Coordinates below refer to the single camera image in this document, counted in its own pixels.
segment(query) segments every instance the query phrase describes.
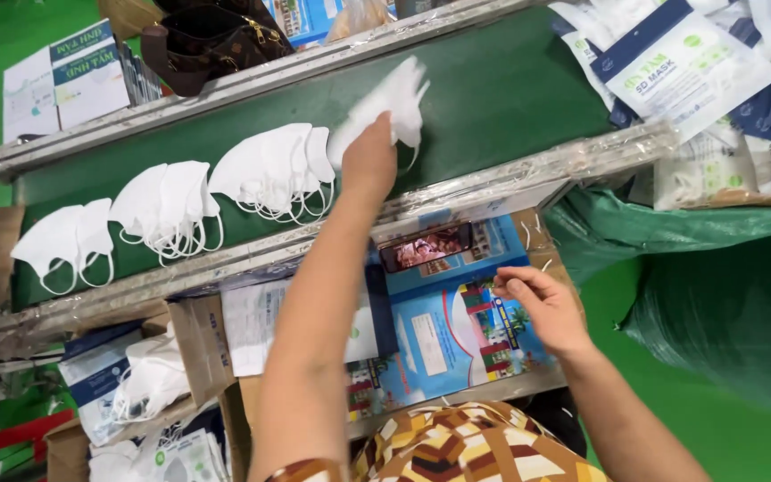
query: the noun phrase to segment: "green plastic bag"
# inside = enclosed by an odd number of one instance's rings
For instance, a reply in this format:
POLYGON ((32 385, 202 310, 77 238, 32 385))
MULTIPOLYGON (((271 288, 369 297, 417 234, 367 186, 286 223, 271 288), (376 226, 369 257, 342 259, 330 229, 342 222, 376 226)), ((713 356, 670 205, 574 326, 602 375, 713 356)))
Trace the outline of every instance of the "green plastic bag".
POLYGON ((717 249, 771 236, 771 208, 654 211, 611 191, 575 188, 544 214, 577 286, 645 254, 717 249))
POLYGON ((771 407, 771 237, 648 257, 622 327, 660 361, 771 407))

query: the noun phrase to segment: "gold zipper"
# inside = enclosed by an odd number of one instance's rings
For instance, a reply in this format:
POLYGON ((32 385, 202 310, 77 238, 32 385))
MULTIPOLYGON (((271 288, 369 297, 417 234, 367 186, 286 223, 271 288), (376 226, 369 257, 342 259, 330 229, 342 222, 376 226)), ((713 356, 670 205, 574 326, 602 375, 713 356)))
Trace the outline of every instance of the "gold zipper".
POLYGON ((252 26, 252 28, 254 28, 255 34, 257 34, 258 36, 258 43, 262 45, 265 44, 266 38, 264 38, 264 33, 261 31, 261 24, 250 18, 247 18, 246 21, 249 23, 250 26, 252 26))

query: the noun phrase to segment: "green floor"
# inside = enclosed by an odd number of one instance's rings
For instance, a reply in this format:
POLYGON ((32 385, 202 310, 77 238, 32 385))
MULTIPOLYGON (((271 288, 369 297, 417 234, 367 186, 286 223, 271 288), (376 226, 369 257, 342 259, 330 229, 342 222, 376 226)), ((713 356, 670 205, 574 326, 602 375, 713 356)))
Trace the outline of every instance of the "green floor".
MULTIPOLYGON (((771 482, 771 411, 706 378, 662 365, 614 331, 636 297, 640 264, 621 262, 582 290, 591 337, 638 396, 698 458, 716 482, 771 482)), ((593 452, 590 454, 596 463, 593 452)))

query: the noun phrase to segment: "person's hand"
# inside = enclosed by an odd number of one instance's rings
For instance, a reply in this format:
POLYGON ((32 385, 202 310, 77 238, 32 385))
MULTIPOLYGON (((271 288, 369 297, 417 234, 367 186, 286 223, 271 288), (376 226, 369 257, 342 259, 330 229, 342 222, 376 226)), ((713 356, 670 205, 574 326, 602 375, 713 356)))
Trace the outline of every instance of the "person's hand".
POLYGON ((342 195, 357 196, 379 208, 398 175, 398 149, 391 145, 391 112, 383 112, 344 151, 342 195))
POLYGON ((530 266, 499 268, 493 294, 515 299, 531 317, 531 324, 551 354, 567 357, 594 348, 570 289, 549 274, 530 266))

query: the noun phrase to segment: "blue printed poster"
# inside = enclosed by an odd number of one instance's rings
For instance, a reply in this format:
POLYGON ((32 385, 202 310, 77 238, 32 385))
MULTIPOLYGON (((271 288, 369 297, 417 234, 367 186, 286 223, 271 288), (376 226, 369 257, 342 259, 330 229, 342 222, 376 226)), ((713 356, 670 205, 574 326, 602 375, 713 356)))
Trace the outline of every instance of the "blue printed poster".
POLYGON ((529 259, 509 215, 473 223, 474 248, 386 276, 400 351, 349 364, 356 420, 548 363, 528 314, 492 294, 501 266, 529 259))

